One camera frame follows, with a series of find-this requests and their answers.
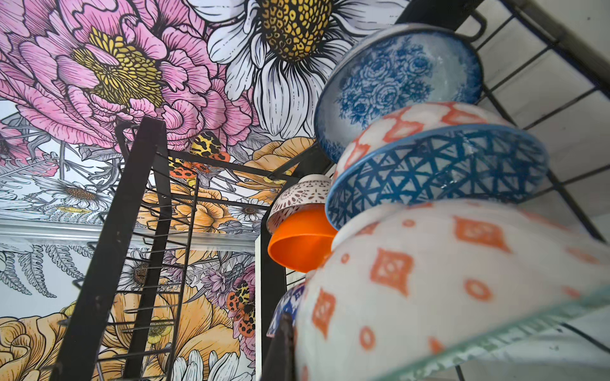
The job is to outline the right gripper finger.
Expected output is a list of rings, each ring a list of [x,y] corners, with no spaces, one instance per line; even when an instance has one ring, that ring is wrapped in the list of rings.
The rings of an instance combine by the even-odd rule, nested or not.
[[[262,381],[295,381],[295,329],[290,314],[282,314],[263,362]]]

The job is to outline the green patterned ceramic bowl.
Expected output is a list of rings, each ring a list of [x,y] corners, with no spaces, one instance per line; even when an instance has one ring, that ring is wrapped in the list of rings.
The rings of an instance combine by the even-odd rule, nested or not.
[[[295,319],[299,380],[418,380],[609,304],[609,247],[481,200],[365,211]]]

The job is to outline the dark blue patterned bowl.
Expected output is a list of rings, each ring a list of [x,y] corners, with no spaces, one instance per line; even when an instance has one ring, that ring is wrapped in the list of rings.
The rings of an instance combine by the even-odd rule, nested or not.
[[[381,204],[519,203],[537,190],[548,168],[543,143],[499,115],[467,103],[420,103],[378,119],[346,146],[325,212],[340,230]]]

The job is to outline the orange patterned ceramic bowl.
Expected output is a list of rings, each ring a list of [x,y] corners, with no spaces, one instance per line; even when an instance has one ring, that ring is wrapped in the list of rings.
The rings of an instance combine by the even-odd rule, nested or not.
[[[270,326],[268,327],[267,338],[274,338],[278,330],[282,317],[289,315],[292,325],[295,325],[297,312],[300,306],[300,300],[306,290],[306,284],[301,283],[287,290],[276,306]]]

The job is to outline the orange plastic bowl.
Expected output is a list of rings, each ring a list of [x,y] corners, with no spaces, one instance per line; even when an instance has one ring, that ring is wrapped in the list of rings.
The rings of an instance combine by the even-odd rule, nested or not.
[[[287,269],[316,270],[331,251],[338,231],[328,222],[324,206],[298,211],[282,222],[271,236],[268,255]]]

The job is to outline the white perforated strainer bowl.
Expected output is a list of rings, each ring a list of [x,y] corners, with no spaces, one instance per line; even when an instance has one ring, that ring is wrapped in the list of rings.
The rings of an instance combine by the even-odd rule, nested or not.
[[[267,230],[274,234],[277,228],[293,214],[324,206],[330,186],[331,179],[328,176],[318,174],[304,176],[274,201],[266,223]]]

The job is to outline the blue floral ceramic bowl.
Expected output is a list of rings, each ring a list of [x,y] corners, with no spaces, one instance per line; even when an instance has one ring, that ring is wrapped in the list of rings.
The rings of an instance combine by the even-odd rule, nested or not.
[[[475,103],[484,71],[474,47],[450,30],[393,25],[364,38],[337,64],[315,107],[316,140],[338,162],[371,123],[418,103]]]

